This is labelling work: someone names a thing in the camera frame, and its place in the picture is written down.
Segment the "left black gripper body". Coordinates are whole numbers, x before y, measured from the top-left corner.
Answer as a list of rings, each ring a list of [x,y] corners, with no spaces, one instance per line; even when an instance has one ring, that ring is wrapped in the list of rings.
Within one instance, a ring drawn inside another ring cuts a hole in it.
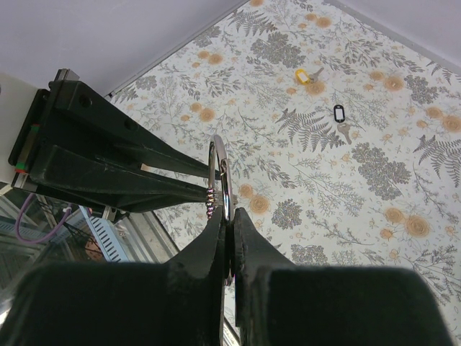
[[[79,76],[69,68],[61,68],[52,81],[60,80],[79,81]],[[79,186],[79,154],[56,144],[46,143],[46,138],[41,133],[43,120],[50,109],[49,94],[50,87],[37,88],[8,158],[16,173],[10,184],[12,187]]]

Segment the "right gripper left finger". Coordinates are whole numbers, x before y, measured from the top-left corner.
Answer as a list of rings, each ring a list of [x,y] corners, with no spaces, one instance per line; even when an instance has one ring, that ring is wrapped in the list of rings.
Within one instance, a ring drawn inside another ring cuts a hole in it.
[[[165,263],[62,263],[20,282],[3,345],[221,345],[223,217]]]

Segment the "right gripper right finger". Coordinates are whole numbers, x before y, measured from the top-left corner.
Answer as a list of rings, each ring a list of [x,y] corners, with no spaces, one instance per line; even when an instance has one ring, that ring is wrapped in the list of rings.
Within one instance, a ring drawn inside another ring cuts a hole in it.
[[[431,291],[401,267],[296,265],[234,218],[236,325],[244,345],[452,345]]]

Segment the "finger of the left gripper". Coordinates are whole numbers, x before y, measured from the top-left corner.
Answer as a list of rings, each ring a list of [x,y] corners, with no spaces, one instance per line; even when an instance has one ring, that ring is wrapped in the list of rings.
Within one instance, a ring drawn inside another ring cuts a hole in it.
[[[210,168],[172,148],[81,81],[49,83],[50,109],[41,133],[56,144],[89,159],[122,167],[165,169],[206,177]]]
[[[147,172],[142,165],[203,178],[214,172],[165,143],[119,143],[103,154],[95,149],[71,151],[43,144],[31,150],[28,164],[30,179],[41,195],[131,213],[205,201],[203,186]]]

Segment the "large metal keyring with keys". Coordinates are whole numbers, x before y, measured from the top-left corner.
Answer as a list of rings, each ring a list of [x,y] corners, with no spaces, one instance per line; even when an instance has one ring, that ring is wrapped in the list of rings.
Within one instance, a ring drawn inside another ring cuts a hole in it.
[[[221,224],[224,227],[225,250],[223,290],[232,284],[236,276],[236,197],[233,194],[231,179],[231,164],[223,139],[215,134],[210,139],[208,150],[209,176],[206,189],[206,216],[207,222],[217,214],[220,208]]]

